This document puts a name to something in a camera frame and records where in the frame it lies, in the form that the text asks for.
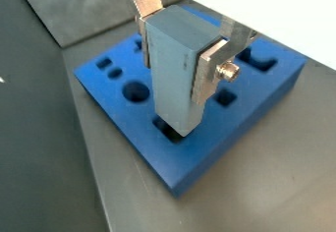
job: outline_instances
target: screw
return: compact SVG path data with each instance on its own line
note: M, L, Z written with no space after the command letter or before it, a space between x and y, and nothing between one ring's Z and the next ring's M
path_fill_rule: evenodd
M226 80L229 83L234 81L240 74L240 68L228 61L216 66L214 75L220 80Z
M249 39L253 39L256 36L257 36L257 31L256 31L256 30L252 30Z

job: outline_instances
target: gray table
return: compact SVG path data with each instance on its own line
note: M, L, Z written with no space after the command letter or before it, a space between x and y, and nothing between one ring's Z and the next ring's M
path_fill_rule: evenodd
M106 231L61 52L0 0L0 231Z
M308 62L290 94L174 200L72 75L134 30L62 51L112 231L336 231L336 72Z

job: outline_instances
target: blue foam tray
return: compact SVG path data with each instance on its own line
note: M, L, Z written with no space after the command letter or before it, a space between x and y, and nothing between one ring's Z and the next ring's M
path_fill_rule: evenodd
M212 17L186 9L218 26ZM234 60L240 77L232 84L218 84L217 93L206 103L202 123L173 143L153 124L157 116L150 71L142 65L138 43L140 36L134 34L80 66L74 76L168 190L178 197L290 90L305 58L266 39L257 39ZM144 101L125 99L125 86L132 82L148 87Z

